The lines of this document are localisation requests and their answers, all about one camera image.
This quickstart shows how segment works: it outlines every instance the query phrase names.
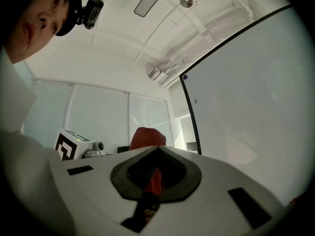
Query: man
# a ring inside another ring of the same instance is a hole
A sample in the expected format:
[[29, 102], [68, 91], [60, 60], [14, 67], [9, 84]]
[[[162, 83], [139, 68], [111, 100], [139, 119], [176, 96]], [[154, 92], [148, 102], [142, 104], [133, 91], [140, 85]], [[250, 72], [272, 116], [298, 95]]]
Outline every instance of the man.
[[11, 62], [37, 53], [55, 35], [66, 35], [77, 23], [81, 8], [81, 0], [32, 0], [5, 42]]

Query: black frame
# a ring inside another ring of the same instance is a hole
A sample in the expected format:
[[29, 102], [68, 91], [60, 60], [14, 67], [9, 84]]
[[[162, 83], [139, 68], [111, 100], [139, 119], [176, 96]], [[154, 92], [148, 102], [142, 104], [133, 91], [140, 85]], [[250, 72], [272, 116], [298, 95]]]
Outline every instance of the black frame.
[[199, 139], [199, 134], [198, 134], [198, 129], [197, 129], [197, 124], [196, 124], [196, 119], [195, 116], [193, 114], [193, 109], [192, 109], [192, 105], [190, 102], [190, 98], [189, 98], [189, 94], [187, 92], [187, 88], [185, 85], [185, 81], [183, 76], [189, 72], [190, 70], [192, 70], [195, 66], [197, 66], [199, 63], [201, 63], [204, 59], [206, 59], [208, 56], [210, 56], [212, 53], [214, 53], [215, 51], [217, 51], [218, 49], [220, 49], [222, 46], [226, 45], [228, 42], [230, 42], [231, 40], [233, 40], [234, 38], [236, 38], [237, 36], [241, 35], [242, 33], [246, 32], [247, 30], [249, 30], [250, 28], [254, 27], [255, 25], [261, 23], [262, 21], [272, 17], [273, 15], [276, 15], [279, 12], [282, 12], [288, 8], [292, 8], [292, 5], [287, 5], [285, 7], [282, 7], [278, 10], [275, 10], [271, 13], [269, 13], [268, 15], [256, 20], [255, 22], [251, 23], [250, 25], [246, 26], [245, 28], [241, 29], [240, 31], [238, 31], [237, 33], [233, 34], [232, 36], [230, 36], [228, 39], [226, 39], [225, 41], [223, 41], [221, 44], [219, 44], [218, 46], [216, 46], [215, 48], [213, 48], [210, 52], [208, 52], [205, 56], [203, 56], [201, 59], [199, 59], [195, 64], [193, 64], [191, 67], [189, 67], [185, 72], [183, 72], [179, 78], [181, 80], [182, 86], [183, 86], [183, 90], [184, 90], [184, 94], [187, 100], [187, 104], [188, 104], [188, 108], [189, 108], [189, 112], [190, 112], [190, 116], [191, 116], [191, 121], [192, 121], [192, 126], [193, 126], [193, 130], [195, 132], [195, 137], [196, 137], [196, 143], [197, 143], [197, 149], [198, 149], [198, 154], [202, 155], [201, 153], [201, 146], [200, 146], [200, 139]]

